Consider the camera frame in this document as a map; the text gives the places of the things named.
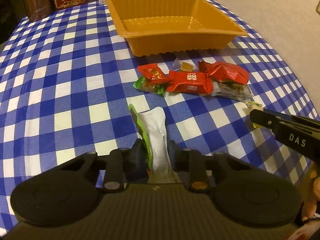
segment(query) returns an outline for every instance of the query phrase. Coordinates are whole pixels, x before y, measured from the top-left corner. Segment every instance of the orange plastic basket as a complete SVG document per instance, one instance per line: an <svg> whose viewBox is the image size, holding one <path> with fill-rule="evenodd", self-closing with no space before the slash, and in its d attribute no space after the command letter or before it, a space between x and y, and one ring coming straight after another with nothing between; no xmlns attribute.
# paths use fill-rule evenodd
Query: orange plastic basket
<svg viewBox="0 0 320 240"><path fill-rule="evenodd" d="M205 0L107 0L135 56L221 49L247 32Z"/></svg>

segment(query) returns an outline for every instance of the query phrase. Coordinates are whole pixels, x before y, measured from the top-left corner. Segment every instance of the red snack package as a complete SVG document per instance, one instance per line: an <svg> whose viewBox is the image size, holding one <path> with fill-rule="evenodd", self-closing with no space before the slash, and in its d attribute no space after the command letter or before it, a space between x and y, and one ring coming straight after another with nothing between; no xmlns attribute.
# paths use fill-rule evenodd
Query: red snack package
<svg viewBox="0 0 320 240"><path fill-rule="evenodd" d="M168 92L210 94L213 90L212 81L206 73L170 70L169 78L173 82L166 89Z"/></svg>
<svg viewBox="0 0 320 240"><path fill-rule="evenodd" d="M198 65L201 72L207 73L209 77L218 82L234 82L246 85L249 81L249 73L235 64L226 62L210 64L205 61L199 61Z"/></svg>
<svg viewBox="0 0 320 240"><path fill-rule="evenodd" d="M162 72L157 63L138 66L138 70L145 77L150 79L150 85L163 84L171 80Z"/></svg>

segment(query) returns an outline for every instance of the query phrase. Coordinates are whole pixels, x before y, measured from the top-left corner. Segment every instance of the table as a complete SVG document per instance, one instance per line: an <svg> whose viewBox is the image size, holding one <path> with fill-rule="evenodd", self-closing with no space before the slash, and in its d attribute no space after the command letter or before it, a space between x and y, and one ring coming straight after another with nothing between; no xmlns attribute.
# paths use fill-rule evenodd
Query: table
<svg viewBox="0 0 320 240"><path fill-rule="evenodd" d="M274 140L268 129L249 130L242 102L222 97L135 90L137 66L158 63L168 73L176 59L239 64L250 72L254 101L320 120L287 64L251 26L207 0L248 32L220 50L132 55L117 35L108 7L91 2L30 23L21 20L0 55L0 235L17 220L13 188L25 179L88 151L131 147L137 130L128 111L163 107L170 139L202 154L228 152L298 183L310 161Z"/></svg>

